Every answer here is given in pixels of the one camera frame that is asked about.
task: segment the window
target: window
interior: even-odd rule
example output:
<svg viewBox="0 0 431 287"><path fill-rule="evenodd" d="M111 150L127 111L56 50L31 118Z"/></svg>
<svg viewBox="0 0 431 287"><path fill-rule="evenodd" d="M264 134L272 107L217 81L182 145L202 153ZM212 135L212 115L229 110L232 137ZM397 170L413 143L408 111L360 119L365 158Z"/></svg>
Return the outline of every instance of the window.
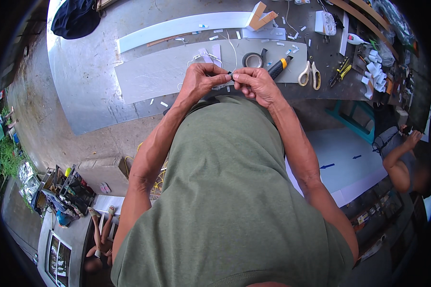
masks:
<svg viewBox="0 0 431 287"><path fill-rule="evenodd" d="M61 287L69 286L70 247L50 233L46 272Z"/></svg>

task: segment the workbench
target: workbench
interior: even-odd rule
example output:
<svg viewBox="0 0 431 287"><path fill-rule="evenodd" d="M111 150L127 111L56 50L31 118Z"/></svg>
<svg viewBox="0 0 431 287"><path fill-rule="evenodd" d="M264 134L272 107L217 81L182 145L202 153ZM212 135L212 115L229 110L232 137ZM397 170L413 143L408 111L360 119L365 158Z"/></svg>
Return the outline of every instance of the workbench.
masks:
<svg viewBox="0 0 431 287"><path fill-rule="evenodd" d="M199 1L199 0L119 0L106 9L106 15L99 26L86 37L66 40L56 36L51 31L53 17L63 3L63 0L51 0L47 21L47 47L51 73L56 91L64 113L75 135L81 135L96 129L104 128L116 123L161 114L167 108L162 105L150 105L150 100L139 101L130 105L125 104L116 77L115 66L134 60L153 52L182 45L181 41L169 40L150 47L139 46L118 54L116 40L139 29L166 20L195 14L224 11L252 11L258 0L233 1ZM281 17L286 16L287 2L264 1L266 11L274 10L279 14L276 23L286 28L286 32L295 34ZM336 13L343 20L343 10L325 4L330 13ZM300 32L300 26L306 26L300 32L302 38L297 42L311 39L309 48L317 69L321 72L321 88L316 91L309 83L301 87L296 83L278 84L284 97L297 99L338 99L338 100L368 100L364 97L366 87L361 83L362 75L351 70L342 82L329 88L327 83L339 67L343 56L338 53L341 29L337 35L330 36L330 43L323 43L323 36L314 31L315 12L322 10L316 0L310 4L295 5L290 3L288 22ZM228 29L230 38L236 39L236 31ZM189 43L208 41L213 36L212 31L201 34L185 35ZM352 58L354 46L348 44L346 56ZM228 94L226 89L213 91L213 95ZM231 89L230 95L241 95ZM174 102L177 94L163 95L155 98L156 103L166 102L169 106Z"/></svg>

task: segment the yellow extension cord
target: yellow extension cord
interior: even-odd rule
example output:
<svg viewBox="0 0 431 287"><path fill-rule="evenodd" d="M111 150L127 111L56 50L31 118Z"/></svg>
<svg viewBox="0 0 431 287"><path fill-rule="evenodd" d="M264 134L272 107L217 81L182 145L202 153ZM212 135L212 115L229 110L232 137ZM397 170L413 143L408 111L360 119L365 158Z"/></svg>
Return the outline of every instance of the yellow extension cord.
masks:
<svg viewBox="0 0 431 287"><path fill-rule="evenodd" d="M138 145L137 147L137 151L139 151L139 148L141 147L141 145L143 144L143 142L141 142L140 145ZM128 165L126 164L126 159L130 158L134 161L134 159L130 156L125 157L125 166L126 166L126 173L129 177L129 171L128 171ZM155 183L153 184L152 190L150 190L150 195L156 195L156 196L160 196L161 195L161 187L159 186L159 184L163 185L163 179L164 179L164 174L166 173L166 165L168 164L168 162L165 162L163 165L163 171L158 175L157 181L155 181Z"/></svg>

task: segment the stool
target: stool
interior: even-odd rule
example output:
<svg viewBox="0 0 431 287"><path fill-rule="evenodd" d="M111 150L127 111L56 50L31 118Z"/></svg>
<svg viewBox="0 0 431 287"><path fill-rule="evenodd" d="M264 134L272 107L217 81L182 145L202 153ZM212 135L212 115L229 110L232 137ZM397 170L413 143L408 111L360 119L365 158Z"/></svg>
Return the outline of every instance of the stool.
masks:
<svg viewBox="0 0 431 287"><path fill-rule="evenodd" d="M332 117L339 120L341 123L343 123L347 128L354 131L357 135L362 137L370 145L372 145L374 141L375 125L369 131L366 128L364 128L360 123L358 123L353 119L353 114L354 114L354 111L356 110L356 107L359 106L375 123L373 107L369 106L369 104L364 101L354 101L353 108L351 109L351 113L349 116L347 116L344 113L339 112L340 106L341 106L341 100L338 100L334 109L332 111L329 109L326 109L326 112Z"/></svg>

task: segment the glue bottle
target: glue bottle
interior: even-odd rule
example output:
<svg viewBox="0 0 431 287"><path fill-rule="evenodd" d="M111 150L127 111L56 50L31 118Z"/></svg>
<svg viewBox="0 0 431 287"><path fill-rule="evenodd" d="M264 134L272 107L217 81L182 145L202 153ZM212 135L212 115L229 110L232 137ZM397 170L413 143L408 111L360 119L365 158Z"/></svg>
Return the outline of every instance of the glue bottle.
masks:
<svg viewBox="0 0 431 287"><path fill-rule="evenodd" d="M359 45L362 43L371 44L361 39L361 37L357 36L356 34L348 33L348 43L353 45Z"/></svg>

